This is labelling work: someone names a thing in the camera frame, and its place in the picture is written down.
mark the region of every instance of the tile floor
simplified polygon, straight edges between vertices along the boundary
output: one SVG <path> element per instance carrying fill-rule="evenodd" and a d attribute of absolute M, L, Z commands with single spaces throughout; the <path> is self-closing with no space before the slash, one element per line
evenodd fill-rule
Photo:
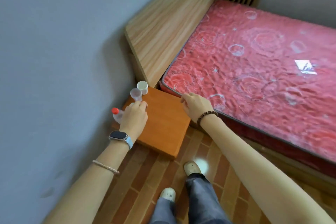
<path fill-rule="evenodd" d="M 269 223 L 227 159 L 211 138 L 189 127 L 175 161 L 135 144 L 106 193 L 94 224 L 147 224 L 161 191 L 176 191 L 176 217 L 188 223 L 188 196 L 183 164 L 194 160 L 213 184 L 220 204 L 235 224 Z M 335 220 L 336 199 L 296 181 Z"/>

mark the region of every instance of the mattress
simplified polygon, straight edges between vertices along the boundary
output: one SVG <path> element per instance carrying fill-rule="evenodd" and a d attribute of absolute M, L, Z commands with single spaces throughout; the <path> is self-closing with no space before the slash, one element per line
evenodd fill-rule
<path fill-rule="evenodd" d="M 225 0 L 161 81 L 209 99 L 236 133 L 336 177 L 336 30 Z"/>

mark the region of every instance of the white shoe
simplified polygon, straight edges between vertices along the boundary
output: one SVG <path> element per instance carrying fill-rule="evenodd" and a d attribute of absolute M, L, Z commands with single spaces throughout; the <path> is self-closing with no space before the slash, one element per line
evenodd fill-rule
<path fill-rule="evenodd" d="M 175 190 L 172 188 L 165 188 L 160 195 L 160 197 L 168 199 L 172 202 L 175 202 L 175 196 L 176 196 Z"/>
<path fill-rule="evenodd" d="M 198 165 L 194 162 L 194 161 L 189 161 L 187 163 L 184 164 L 183 166 L 185 174 L 187 176 L 191 175 L 192 173 L 197 173 L 197 174 L 201 174 L 201 170 L 198 167 Z"/>

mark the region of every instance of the silver bracelet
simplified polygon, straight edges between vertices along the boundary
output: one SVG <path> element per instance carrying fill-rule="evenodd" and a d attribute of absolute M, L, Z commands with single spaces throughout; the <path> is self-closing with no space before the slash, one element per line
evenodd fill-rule
<path fill-rule="evenodd" d="M 98 162 L 96 160 L 93 160 L 92 162 L 95 163 L 96 165 L 100 166 L 100 167 L 103 167 L 103 168 L 105 168 L 107 170 L 110 170 L 112 173 L 114 173 L 116 175 L 120 174 L 120 172 L 118 170 L 115 170 L 114 168 L 111 168 L 111 167 L 109 167 L 107 165 L 104 165 L 103 163 L 100 163 L 100 162 Z"/>

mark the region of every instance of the hand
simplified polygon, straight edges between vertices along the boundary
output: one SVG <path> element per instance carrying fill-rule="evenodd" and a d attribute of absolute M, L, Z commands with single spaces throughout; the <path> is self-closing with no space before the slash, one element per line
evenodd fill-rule
<path fill-rule="evenodd" d="M 183 103 L 184 111 L 195 123 L 203 113 L 213 111 L 210 101 L 195 93 L 184 94 L 181 103 Z"/>
<path fill-rule="evenodd" d="M 135 142 L 141 135 L 148 120 L 146 108 L 148 104 L 145 101 L 136 101 L 126 107 L 121 119 L 119 131 L 128 134 Z"/>

